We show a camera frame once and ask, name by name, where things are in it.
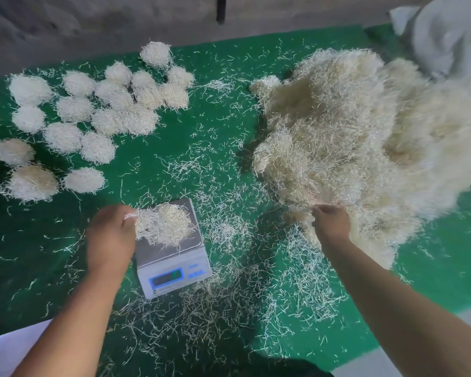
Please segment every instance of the digital display screen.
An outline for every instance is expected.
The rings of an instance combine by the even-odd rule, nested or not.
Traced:
[[[172,272],[169,272],[164,275],[157,276],[156,278],[152,279],[152,285],[154,287],[159,287],[160,285],[164,285],[170,281],[174,281],[176,279],[182,279],[183,274],[181,272],[181,269],[174,270]]]

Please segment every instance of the person's left hand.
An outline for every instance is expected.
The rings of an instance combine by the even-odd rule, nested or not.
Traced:
[[[86,231],[88,272],[103,271],[121,277],[136,248],[136,211],[127,205],[104,207],[94,215]]]

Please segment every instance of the gray wall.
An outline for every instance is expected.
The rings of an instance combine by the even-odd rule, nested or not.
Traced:
[[[338,24],[378,24],[385,12],[429,0],[0,0],[0,76],[21,69],[137,51],[150,39],[188,45]]]

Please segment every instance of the blue display frame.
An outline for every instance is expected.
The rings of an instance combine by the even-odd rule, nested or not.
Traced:
[[[163,283],[163,284],[161,284],[161,285],[154,285],[153,279],[160,278],[161,276],[170,274],[170,273],[175,272],[175,271],[180,271],[180,273],[181,273],[181,278],[176,278],[176,279],[174,279],[174,280],[170,280],[169,282],[165,282],[165,283]],[[165,285],[170,285],[171,283],[175,283],[175,282],[177,282],[178,280],[182,280],[182,279],[185,279],[185,274],[183,273],[183,267],[180,267],[180,268],[176,268],[176,269],[174,269],[174,270],[165,272],[165,273],[163,273],[163,274],[153,276],[152,278],[149,278],[148,281],[149,281],[150,285],[152,286],[152,289],[153,289],[153,290],[156,290],[156,289],[158,289],[158,288],[164,287]]]

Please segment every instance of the forearm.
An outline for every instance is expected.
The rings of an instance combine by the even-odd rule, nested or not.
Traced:
[[[93,377],[121,280],[89,272],[13,377]]]
[[[350,241],[324,253],[403,375],[471,375],[471,327],[416,293]]]

